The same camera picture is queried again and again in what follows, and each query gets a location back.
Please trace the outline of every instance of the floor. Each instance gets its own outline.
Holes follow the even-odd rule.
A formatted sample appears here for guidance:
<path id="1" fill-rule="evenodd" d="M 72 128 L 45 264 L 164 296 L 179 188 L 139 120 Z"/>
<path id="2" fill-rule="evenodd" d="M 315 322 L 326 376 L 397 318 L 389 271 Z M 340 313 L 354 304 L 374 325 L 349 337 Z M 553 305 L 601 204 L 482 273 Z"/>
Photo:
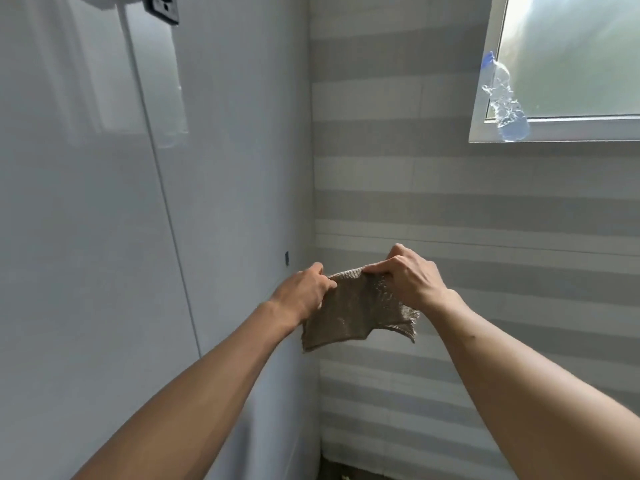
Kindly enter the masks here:
<path id="1" fill-rule="evenodd" d="M 340 463 L 334 463 L 322 459 L 320 473 L 317 480 L 391 480 L 388 477 L 377 475 L 359 468 L 347 467 Z"/>

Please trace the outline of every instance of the plastic bottle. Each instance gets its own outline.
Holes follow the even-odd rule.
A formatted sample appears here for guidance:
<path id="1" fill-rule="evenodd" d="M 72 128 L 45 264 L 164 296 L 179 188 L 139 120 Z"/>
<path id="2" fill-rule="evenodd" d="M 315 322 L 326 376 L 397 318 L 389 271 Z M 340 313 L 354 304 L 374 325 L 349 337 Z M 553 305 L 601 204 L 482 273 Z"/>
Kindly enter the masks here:
<path id="1" fill-rule="evenodd" d="M 504 64 L 495 59 L 493 52 L 484 56 L 481 78 L 490 81 L 482 88 L 484 92 L 489 94 L 489 104 L 493 109 L 498 133 L 502 140 L 512 143 L 529 136 L 531 127 L 522 106 L 514 97 L 511 88 L 511 74 Z"/>

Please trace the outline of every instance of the cloth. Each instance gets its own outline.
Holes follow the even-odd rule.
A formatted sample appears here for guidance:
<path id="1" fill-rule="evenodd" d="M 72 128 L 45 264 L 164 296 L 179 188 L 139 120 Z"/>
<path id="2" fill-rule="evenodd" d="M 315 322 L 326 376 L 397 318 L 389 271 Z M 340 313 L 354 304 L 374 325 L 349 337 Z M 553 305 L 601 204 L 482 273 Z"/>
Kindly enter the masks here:
<path id="1" fill-rule="evenodd" d="M 322 306 L 303 325 L 302 348 L 310 352 L 334 342 L 364 340 L 372 330 L 400 333 L 415 342 L 418 311 L 406 306 L 387 287 L 384 276 L 362 268 L 329 276 L 338 283 Z"/>

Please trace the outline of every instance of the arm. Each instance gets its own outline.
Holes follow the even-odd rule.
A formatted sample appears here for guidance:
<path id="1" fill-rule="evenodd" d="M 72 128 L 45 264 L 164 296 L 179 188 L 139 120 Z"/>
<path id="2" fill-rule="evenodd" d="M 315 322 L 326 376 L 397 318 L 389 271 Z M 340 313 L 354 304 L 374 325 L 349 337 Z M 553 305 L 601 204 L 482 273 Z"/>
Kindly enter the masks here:
<path id="1" fill-rule="evenodd" d="M 398 298 L 428 316 L 519 478 L 640 478 L 638 416 L 474 313 L 404 246 L 364 271 L 387 273 Z"/>
<path id="2" fill-rule="evenodd" d="M 322 270 L 316 263 L 284 281 L 124 423 L 74 480 L 204 478 L 273 350 L 337 286 Z"/>

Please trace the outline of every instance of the black metal bracket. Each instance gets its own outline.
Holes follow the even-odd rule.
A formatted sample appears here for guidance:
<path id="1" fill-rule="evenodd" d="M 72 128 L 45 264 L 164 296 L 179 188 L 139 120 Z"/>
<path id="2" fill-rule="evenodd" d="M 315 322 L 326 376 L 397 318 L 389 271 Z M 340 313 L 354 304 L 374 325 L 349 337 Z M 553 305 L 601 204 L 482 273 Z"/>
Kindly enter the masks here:
<path id="1" fill-rule="evenodd" d="M 169 25 L 180 23 L 177 0 L 144 0 L 144 3 L 146 10 L 151 15 L 169 23 Z"/>

